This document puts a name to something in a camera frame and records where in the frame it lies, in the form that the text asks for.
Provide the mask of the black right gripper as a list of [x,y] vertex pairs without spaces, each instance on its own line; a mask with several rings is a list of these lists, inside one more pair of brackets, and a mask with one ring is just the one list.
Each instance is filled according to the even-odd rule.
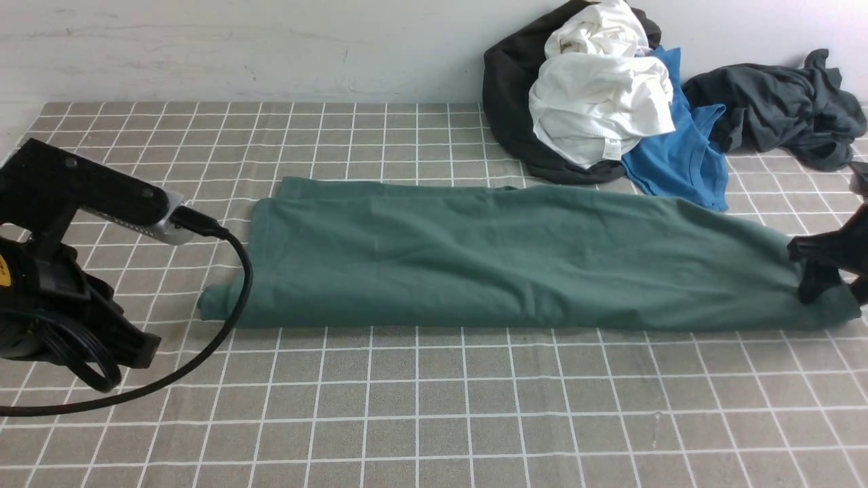
[[850,191],[862,204],[840,229],[812,236],[797,236],[787,245],[789,259],[803,264],[797,296],[811,304],[825,291],[842,285],[840,271],[865,276],[867,271],[867,163],[852,161]]

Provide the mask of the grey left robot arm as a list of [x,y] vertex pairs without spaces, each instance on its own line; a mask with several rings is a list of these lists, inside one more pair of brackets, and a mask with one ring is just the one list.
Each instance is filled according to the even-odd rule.
[[20,362],[65,367],[90,388],[109,392],[121,368],[146,369],[158,335],[134,327],[113,288],[87,274],[78,253],[2,240],[1,355]]

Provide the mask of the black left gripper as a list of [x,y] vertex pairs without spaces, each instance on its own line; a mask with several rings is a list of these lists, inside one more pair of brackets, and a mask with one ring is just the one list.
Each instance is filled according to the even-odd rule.
[[31,242],[2,242],[1,355],[65,367],[108,392],[120,384],[122,368],[150,367],[161,338],[134,327],[113,288],[77,258],[65,244],[46,254]]

